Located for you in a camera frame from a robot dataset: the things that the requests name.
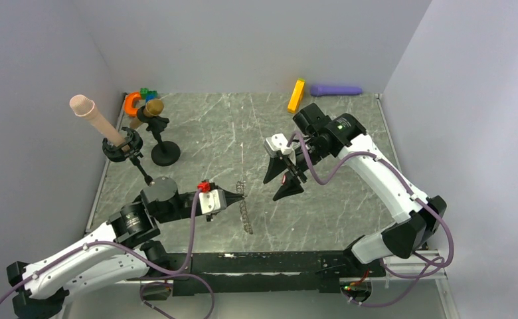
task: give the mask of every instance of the black round base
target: black round base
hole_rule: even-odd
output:
[[[171,141],[164,141],[163,147],[165,148],[165,153],[163,153],[159,145],[156,145],[151,150],[151,160],[158,166],[173,165],[181,156],[181,149]]]

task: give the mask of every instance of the black stand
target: black stand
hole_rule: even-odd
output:
[[[126,161],[127,158],[130,159],[132,164],[134,164],[143,175],[145,183],[149,185],[153,181],[153,178],[143,170],[139,162],[139,158],[143,157],[140,153],[143,141],[135,130],[131,128],[122,128],[122,130],[126,131],[126,137],[124,138],[126,141],[118,146],[114,146],[105,138],[102,140],[102,152],[110,161],[115,163]],[[125,152],[122,149],[124,146],[128,146],[130,149]]]
[[[157,145],[151,150],[151,160],[159,166],[173,165],[181,156],[181,149],[177,144],[161,139],[161,133],[166,129],[169,119],[161,116],[147,117],[143,110],[145,106],[138,109],[136,116],[141,122],[147,123],[145,130],[151,132],[157,141]]]

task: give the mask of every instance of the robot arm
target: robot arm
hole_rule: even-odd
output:
[[[199,188],[202,189],[200,205],[195,215],[205,215],[208,220],[243,198],[243,195],[225,191],[214,183],[204,182]],[[117,247],[88,245],[96,241],[118,243],[169,269],[163,245],[151,239],[159,234],[158,223],[190,218],[194,196],[195,192],[179,194],[172,179],[161,177],[142,189],[133,203],[124,205],[120,212],[83,239],[36,263],[11,264],[7,267],[7,276],[12,286],[32,277],[13,298],[15,314],[20,318],[50,318],[60,312],[62,306],[87,292],[130,278],[162,275],[150,273],[144,262],[124,254]],[[65,258],[69,252],[81,247],[82,251]],[[39,272],[62,257],[63,261]]]
[[[384,161],[389,163],[388,159],[352,115],[342,114],[331,120],[316,104],[310,104],[298,112],[293,120],[302,133],[307,135],[305,148],[312,165],[329,154],[344,159],[350,154],[367,153],[365,156],[350,157],[344,165],[355,170],[382,199],[394,223],[372,235],[358,238],[347,247],[345,254],[354,260],[356,266],[362,267],[392,255],[407,259],[435,233],[437,221],[416,198],[440,216],[443,216],[446,209],[443,199],[440,196],[429,198],[391,164],[390,167],[383,165]],[[290,147],[282,134],[266,138],[264,146],[271,159],[263,182],[268,183],[287,169],[282,186],[273,200],[303,192],[301,182],[306,182],[304,172],[309,169],[303,149],[300,146]],[[390,169],[395,169],[398,176]],[[406,191],[398,177],[411,188],[413,195]]]

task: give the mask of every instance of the red component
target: red component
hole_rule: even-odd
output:
[[[207,191],[210,191],[210,183],[207,181],[202,182],[197,186],[197,188],[200,189],[203,193],[206,193]]]

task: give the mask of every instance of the marble surface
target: marble surface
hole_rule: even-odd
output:
[[[177,143],[182,154],[172,166],[153,164],[149,155],[156,142],[143,125],[138,129],[144,142],[141,162],[148,174],[173,178],[181,193],[194,191],[202,179],[230,191],[235,191],[238,180],[246,184],[254,234],[243,230],[239,207],[234,204],[213,222],[197,218],[195,252],[344,249],[357,237],[392,222],[381,200],[348,167],[338,171],[326,186],[316,184],[307,172],[304,193],[272,201],[280,180],[263,185],[268,156],[262,144],[266,136],[285,133],[288,137],[295,130],[292,115],[286,111],[289,94],[168,94],[161,99],[165,103],[162,115],[171,121],[162,137]],[[383,115],[372,94],[304,96],[302,106],[311,102],[332,118],[344,112],[354,115],[384,155],[396,164]],[[129,122],[125,115],[122,125]],[[331,156],[324,159],[316,165],[318,174],[326,176],[336,163]],[[92,228],[132,201],[144,186],[141,174],[130,162],[111,163]],[[189,223],[186,219],[160,225],[161,234],[156,239],[170,253],[185,252]]]

